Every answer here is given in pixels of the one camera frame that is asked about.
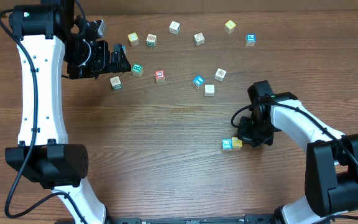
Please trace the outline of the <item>white grapes picture block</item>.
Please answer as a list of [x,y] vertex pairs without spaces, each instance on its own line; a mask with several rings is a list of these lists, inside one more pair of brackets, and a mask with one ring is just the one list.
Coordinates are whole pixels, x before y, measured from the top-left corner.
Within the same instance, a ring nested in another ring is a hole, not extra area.
[[122,88],[122,83],[118,76],[110,78],[110,82],[113,90],[119,90]]

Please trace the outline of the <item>yellow side picture block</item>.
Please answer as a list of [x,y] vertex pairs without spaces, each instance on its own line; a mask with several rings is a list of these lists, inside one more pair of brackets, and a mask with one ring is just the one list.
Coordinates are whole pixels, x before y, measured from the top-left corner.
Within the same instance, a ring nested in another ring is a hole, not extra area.
[[232,148],[233,149],[240,149],[242,147],[242,141],[237,137],[232,138]]

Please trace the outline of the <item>white block blue side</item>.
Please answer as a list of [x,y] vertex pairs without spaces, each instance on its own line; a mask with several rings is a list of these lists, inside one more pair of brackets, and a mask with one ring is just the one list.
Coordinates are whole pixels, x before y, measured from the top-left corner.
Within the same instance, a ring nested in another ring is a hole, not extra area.
[[233,149],[232,139],[223,139],[222,140],[222,150],[230,151]]

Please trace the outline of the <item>red letter U block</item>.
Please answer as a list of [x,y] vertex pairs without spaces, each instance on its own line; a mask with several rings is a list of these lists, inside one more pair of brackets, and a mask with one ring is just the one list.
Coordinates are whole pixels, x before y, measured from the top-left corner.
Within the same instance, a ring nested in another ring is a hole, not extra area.
[[155,80],[157,83],[162,83],[165,81],[165,72],[164,70],[155,71]]

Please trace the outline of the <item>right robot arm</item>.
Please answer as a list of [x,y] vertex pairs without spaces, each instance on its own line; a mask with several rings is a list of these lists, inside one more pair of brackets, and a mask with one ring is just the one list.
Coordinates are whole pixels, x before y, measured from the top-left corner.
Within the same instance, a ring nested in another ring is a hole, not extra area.
[[245,223],[331,223],[358,220],[358,134],[346,135],[312,115],[290,93],[275,94],[267,80],[248,90],[251,112],[237,124],[244,144],[272,145],[283,131],[306,153],[305,196],[272,214],[245,215]]

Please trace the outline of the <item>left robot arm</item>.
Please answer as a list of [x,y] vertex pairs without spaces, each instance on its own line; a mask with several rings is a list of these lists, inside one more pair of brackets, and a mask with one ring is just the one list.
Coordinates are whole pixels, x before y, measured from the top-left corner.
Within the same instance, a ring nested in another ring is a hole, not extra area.
[[22,121],[5,160],[64,203],[73,223],[111,223],[87,178],[89,157],[71,144],[63,119],[62,71],[71,80],[131,70],[122,45],[109,48],[102,20],[76,15],[78,1],[41,1],[8,9],[2,28],[16,43],[22,68]]

